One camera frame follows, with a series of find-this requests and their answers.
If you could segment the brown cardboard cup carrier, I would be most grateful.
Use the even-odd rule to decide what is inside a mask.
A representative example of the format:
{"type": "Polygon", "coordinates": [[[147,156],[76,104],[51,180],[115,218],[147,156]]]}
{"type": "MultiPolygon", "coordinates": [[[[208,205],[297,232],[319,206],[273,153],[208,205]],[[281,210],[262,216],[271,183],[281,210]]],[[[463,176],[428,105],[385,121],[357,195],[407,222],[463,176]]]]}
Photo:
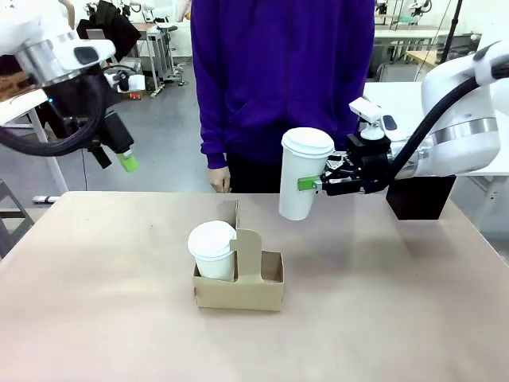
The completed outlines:
{"type": "Polygon", "coordinates": [[[262,237],[240,227],[238,201],[221,203],[218,213],[216,220],[225,221],[236,230],[236,239],[231,241],[234,279],[227,282],[203,278],[195,262],[192,279],[196,304],[201,308],[279,311],[285,290],[282,254],[264,251],[262,237]]]}

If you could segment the brown furry bundle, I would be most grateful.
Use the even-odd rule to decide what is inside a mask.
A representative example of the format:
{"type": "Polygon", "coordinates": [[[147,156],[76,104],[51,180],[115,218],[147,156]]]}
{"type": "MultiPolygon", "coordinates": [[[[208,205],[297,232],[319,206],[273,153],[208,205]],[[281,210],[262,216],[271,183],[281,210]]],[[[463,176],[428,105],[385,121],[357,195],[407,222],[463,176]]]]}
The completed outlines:
{"type": "Polygon", "coordinates": [[[31,83],[23,72],[0,76],[0,93],[19,93],[30,87],[31,83]]]}

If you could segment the black stand pole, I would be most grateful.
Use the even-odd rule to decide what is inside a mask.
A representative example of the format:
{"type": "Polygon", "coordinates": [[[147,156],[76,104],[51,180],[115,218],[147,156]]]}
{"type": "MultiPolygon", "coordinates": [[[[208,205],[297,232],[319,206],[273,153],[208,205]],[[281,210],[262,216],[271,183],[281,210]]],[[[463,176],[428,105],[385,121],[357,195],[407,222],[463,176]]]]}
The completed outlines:
{"type": "Polygon", "coordinates": [[[455,9],[455,12],[454,12],[454,15],[453,15],[453,19],[451,21],[451,26],[450,26],[449,33],[448,33],[446,41],[445,41],[444,48],[442,50],[442,54],[441,54],[441,57],[440,57],[440,60],[439,60],[439,64],[443,64],[443,63],[445,63],[447,61],[447,58],[448,58],[448,55],[449,55],[449,51],[450,51],[451,46],[452,46],[454,33],[456,32],[457,25],[459,23],[460,11],[461,11],[461,8],[462,8],[462,5],[463,5],[463,1],[464,0],[457,0],[457,6],[456,6],[456,9],[455,9]]]}

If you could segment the person's right hand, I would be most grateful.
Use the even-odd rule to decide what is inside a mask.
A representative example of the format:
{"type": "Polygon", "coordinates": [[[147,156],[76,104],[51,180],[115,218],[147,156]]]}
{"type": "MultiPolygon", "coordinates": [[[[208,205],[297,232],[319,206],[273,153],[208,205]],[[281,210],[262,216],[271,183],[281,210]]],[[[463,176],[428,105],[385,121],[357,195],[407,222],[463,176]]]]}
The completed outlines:
{"type": "Polygon", "coordinates": [[[231,192],[231,175],[227,166],[219,169],[208,169],[208,181],[217,193],[231,192]]]}

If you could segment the grey folding stand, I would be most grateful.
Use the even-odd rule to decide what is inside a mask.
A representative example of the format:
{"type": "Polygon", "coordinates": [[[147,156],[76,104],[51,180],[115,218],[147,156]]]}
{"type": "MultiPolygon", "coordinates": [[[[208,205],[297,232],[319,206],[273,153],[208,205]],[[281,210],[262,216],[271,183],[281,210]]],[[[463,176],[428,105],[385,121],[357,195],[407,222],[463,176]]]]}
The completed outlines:
{"type": "Polygon", "coordinates": [[[34,226],[34,221],[0,179],[0,203],[10,199],[15,209],[0,209],[0,259],[4,259],[17,242],[34,226]]]}

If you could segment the white plastic cup lid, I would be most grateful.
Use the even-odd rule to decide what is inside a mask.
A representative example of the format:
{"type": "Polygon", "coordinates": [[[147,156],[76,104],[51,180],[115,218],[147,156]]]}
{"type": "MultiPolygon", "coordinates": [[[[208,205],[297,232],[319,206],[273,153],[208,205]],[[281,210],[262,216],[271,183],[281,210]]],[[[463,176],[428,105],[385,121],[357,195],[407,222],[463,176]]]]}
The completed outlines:
{"type": "Polygon", "coordinates": [[[227,222],[212,220],[196,226],[188,236],[188,251],[197,259],[213,261],[228,257],[236,230],[227,222]]]}
{"type": "Polygon", "coordinates": [[[334,150],[333,139],[313,127],[296,127],[282,136],[282,146],[303,158],[326,158],[334,150]]]}

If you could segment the white metal-legged table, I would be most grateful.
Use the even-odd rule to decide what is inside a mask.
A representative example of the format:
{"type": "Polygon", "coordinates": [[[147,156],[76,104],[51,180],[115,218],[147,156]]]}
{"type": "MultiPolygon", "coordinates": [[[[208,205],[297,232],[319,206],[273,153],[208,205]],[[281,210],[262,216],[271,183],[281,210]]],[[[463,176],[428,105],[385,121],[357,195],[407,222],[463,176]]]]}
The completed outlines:
{"type": "Polygon", "coordinates": [[[134,48],[134,55],[150,63],[153,90],[150,97],[157,97],[167,83],[181,84],[182,74],[173,61],[172,33],[177,26],[171,23],[134,23],[141,34],[134,48]]]}

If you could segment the black hanging jacket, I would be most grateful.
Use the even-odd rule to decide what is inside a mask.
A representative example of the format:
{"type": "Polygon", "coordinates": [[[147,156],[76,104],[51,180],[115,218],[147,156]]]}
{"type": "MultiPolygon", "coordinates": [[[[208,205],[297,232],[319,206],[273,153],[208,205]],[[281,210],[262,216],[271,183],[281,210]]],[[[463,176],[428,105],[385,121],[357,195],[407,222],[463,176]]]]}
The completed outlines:
{"type": "Polygon", "coordinates": [[[111,2],[99,0],[95,11],[87,20],[80,20],[76,31],[81,38],[86,38],[87,29],[101,29],[107,39],[115,44],[128,44],[127,50],[141,37],[140,32],[120,13],[120,10],[111,2]]]}

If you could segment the person's left forearm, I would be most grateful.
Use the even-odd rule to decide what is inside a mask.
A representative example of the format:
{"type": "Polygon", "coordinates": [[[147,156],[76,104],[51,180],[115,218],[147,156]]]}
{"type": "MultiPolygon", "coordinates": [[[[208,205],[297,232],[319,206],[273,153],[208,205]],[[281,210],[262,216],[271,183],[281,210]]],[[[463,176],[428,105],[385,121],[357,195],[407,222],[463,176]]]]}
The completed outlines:
{"type": "Polygon", "coordinates": [[[350,110],[349,104],[363,95],[370,60],[368,57],[351,57],[337,72],[334,90],[337,124],[334,141],[337,150],[344,150],[347,135],[356,132],[358,117],[350,110]]]}

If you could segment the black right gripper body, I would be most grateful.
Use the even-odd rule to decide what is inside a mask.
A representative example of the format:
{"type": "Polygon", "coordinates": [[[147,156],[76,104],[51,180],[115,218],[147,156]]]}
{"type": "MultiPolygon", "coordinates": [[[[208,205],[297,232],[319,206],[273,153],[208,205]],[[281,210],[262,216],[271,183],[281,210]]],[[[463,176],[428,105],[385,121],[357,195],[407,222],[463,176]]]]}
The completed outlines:
{"type": "Polygon", "coordinates": [[[361,180],[365,193],[378,192],[375,183],[384,175],[390,164],[391,140],[384,136],[381,139],[368,140],[360,133],[347,136],[346,149],[348,160],[355,167],[354,174],[361,180]]]}

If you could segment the long white workbench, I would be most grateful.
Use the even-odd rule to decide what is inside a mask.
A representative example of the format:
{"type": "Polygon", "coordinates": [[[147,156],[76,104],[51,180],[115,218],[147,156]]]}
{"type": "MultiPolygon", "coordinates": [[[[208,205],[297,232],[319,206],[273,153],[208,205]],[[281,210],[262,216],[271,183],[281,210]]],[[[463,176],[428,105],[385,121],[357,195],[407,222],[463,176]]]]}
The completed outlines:
{"type": "Polygon", "coordinates": [[[382,61],[401,60],[407,51],[429,51],[436,45],[439,36],[449,33],[431,25],[404,25],[399,29],[375,27],[374,58],[382,61]]]}

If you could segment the person's right forearm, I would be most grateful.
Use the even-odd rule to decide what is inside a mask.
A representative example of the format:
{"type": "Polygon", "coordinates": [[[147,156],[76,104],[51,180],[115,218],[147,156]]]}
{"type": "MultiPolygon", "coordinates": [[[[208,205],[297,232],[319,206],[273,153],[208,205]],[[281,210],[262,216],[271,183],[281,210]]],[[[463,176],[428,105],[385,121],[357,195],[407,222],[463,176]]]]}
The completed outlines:
{"type": "Polygon", "coordinates": [[[201,153],[206,156],[208,168],[218,170],[227,166],[223,94],[221,92],[199,92],[197,95],[200,107],[201,153]]]}

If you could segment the white side table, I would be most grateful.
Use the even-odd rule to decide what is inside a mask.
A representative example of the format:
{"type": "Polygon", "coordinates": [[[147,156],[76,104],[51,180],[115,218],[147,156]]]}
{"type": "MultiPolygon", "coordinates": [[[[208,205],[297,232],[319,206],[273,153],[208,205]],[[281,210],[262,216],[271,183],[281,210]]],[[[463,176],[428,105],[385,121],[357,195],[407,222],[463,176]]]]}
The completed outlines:
{"type": "MultiPolygon", "coordinates": [[[[0,126],[13,129],[33,129],[39,141],[47,143],[48,139],[45,129],[36,112],[36,107],[47,100],[48,98],[42,90],[32,90],[31,92],[0,102],[0,126]],[[24,115],[29,116],[31,123],[20,124],[14,122],[24,115]]],[[[48,157],[45,160],[59,193],[66,193],[68,187],[56,158],[48,157]]]]}

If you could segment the black box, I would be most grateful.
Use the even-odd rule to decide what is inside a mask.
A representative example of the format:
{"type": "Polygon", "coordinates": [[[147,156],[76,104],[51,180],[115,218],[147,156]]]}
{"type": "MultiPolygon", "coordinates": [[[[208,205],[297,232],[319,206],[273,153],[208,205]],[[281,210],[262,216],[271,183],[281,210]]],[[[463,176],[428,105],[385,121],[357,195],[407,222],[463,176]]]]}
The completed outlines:
{"type": "Polygon", "coordinates": [[[386,200],[399,220],[438,220],[456,176],[412,177],[394,181],[386,200]]]}

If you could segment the white paper cup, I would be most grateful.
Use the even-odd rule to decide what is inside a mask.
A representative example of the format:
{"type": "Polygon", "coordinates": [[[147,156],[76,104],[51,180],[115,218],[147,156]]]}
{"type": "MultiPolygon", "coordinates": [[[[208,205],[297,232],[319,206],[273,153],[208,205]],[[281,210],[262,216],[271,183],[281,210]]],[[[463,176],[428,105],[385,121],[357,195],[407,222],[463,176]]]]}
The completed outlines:
{"type": "Polygon", "coordinates": [[[319,177],[332,150],[322,155],[304,157],[287,148],[283,149],[282,174],[279,193],[279,212],[288,220],[304,220],[313,204],[313,188],[298,188],[298,180],[306,177],[319,177]]]}
{"type": "Polygon", "coordinates": [[[235,253],[227,251],[216,257],[196,256],[195,262],[203,278],[230,282],[235,274],[235,253]]]}

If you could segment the wooden top table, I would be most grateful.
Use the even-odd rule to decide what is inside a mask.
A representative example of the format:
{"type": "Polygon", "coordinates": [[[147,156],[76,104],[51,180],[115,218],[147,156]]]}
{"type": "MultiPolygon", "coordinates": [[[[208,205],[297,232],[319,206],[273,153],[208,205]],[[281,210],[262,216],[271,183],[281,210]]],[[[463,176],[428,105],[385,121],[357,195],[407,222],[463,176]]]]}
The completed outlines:
{"type": "Polygon", "coordinates": [[[418,63],[426,65],[431,68],[438,66],[437,50],[430,50],[430,51],[428,51],[428,50],[418,50],[418,51],[407,50],[406,58],[415,60],[418,63]]]}

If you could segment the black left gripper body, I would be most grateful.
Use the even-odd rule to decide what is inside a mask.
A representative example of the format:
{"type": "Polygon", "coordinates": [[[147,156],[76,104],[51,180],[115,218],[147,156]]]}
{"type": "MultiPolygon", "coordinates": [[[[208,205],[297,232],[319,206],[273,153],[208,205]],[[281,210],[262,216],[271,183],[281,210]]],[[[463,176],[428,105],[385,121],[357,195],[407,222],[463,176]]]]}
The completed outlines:
{"type": "MultiPolygon", "coordinates": [[[[111,107],[120,100],[119,94],[111,88],[105,75],[95,74],[91,78],[97,83],[103,100],[103,116],[98,123],[95,133],[80,142],[60,144],[53,151],[56,155],[66,155],[71,152],[89,148],[95,145],[105,145],[116,154],[130,149],[134,140],[119,115],[111,107]]],[[[48,101],[42,107],[45,121],[52,128],[56,138],[65,140],[88,124],[90,117],[97,114],[96,96],[83,76],[53,84],[43,89],[48,101]]]]}

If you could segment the person in purple sweater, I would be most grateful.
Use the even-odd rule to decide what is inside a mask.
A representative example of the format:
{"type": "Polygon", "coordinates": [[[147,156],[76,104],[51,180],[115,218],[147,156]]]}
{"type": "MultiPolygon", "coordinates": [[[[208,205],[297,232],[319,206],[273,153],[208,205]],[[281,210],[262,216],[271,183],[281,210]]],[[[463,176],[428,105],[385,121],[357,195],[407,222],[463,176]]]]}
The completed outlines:
{"type": "Polygon", "coordinates": [[[375,0],[192,0],[196,97],[223,94],[230,193],[278,192],[288,130],[334,141],[337,72],[371,59],[374,16],[375,0]]]}

